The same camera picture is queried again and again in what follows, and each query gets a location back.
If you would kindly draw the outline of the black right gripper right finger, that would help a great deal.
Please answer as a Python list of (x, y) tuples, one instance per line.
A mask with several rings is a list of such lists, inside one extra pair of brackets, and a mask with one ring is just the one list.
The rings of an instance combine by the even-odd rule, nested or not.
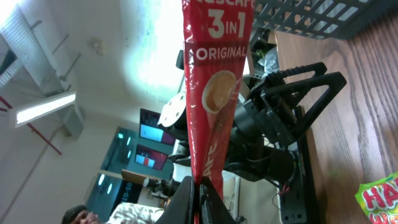
[(202, 178), (199, 185), (199, 224), (236, 224), (211, 180)]

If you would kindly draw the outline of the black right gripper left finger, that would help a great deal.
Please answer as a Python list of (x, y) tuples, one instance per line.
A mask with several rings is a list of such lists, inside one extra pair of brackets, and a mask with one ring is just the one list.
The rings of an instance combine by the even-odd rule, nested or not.
[(186, 176), (155, 224), (194, 224), (195, 183)]

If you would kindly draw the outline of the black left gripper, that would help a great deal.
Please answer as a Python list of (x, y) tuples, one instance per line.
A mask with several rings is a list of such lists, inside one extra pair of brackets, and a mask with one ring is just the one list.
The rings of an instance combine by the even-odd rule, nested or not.
[(289, 146), (346, 84), (340, 72), (328, 73), (322, 62), (270, 73), (252, 88), (242, 81), (229, 141), (242, 146), (265, 137)]

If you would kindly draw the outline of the small red white packet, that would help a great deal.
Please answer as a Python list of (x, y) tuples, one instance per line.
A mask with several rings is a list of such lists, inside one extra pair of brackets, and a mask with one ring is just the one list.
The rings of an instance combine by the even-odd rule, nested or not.
[(224, 163), (254, 19), (255, 0), (182, 1), (192, 174), (223, 195)]

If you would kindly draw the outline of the green Haribo candy bag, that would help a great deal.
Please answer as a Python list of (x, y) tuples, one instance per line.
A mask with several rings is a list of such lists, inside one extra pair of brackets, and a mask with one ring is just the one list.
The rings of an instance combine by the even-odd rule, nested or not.
[(372, 224), (397, 224), (397, 173), (361, 184), (355, 195)]

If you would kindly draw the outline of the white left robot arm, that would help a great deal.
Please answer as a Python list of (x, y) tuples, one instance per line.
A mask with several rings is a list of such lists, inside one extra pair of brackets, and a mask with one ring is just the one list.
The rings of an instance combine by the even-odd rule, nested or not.
[(340, 72), (314, 63), (251, 78), (248, 98), (238, 103), (222, 169), (248, 181), (290, 184), (299, 155), (298, 142), (346, 85)]

